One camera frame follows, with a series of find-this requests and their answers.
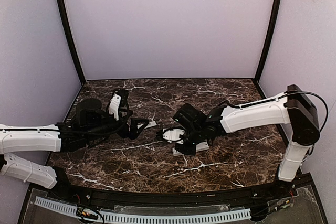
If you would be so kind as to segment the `white remote control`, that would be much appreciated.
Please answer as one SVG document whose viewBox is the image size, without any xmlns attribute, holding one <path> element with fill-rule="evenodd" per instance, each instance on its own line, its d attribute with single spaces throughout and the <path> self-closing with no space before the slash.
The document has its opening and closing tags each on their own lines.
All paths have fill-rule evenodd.
<svg viewBox="0 0 336 224">
<path fill-rule="evenodd" d="M 196 155 L 197 152 L 206 151 L 209 149 L 207 142 L 201 142 L 194 145 L 185 145 L 185 144 L 175 144 L 175 147 L 172 149 L 173 156 L 180 155 Z"/>
</svg>

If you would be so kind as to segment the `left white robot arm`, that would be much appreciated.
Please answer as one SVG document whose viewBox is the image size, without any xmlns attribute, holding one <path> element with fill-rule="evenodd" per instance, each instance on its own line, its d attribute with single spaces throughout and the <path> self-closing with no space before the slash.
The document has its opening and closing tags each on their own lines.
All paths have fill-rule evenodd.
<svg viewBox="0 0 336 224">
<path fill-rule="evenodd" d="M 75 116 L 66 123 L 31 128 L 1 125 L 1 175 L 18 178 L 47 189 L 69 183 L 64 169 L 43 166 L 16 155 L 17 152 L 48 151 L 70 153 L 93 148 L 111 135 L 136 139 L 156 125 L 148 119 L 133 119 L 128 102 L 120 96 L 102 109 L 98 99 L 86 99 L 76 106 Z"/>
</svg>

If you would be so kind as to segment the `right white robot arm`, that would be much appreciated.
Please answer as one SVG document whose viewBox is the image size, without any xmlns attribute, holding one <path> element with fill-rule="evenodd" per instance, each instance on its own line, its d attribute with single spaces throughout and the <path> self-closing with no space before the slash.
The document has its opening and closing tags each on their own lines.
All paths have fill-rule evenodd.
<svg viewBox="0 0 336 224">
<path fill-rule="evenodd" d="M 228 133 L 271 124 L 289 124 L 292 137 L 279 166 L 278 179 L 290 182 L 308 151 L 320 139 L 325 126 L 319 124 L 317 108 L 309 99 L 311 95 L 293 84 L 285 92 L 259 101 L 239 105 L 223 101 L 208 114 L 186 103 L 173 116 L 179 126 L 163 130 L 162 136 L 167 142 L 175 143 L 178 152 L 195 155 L 198 144 Z"/>
</svg>

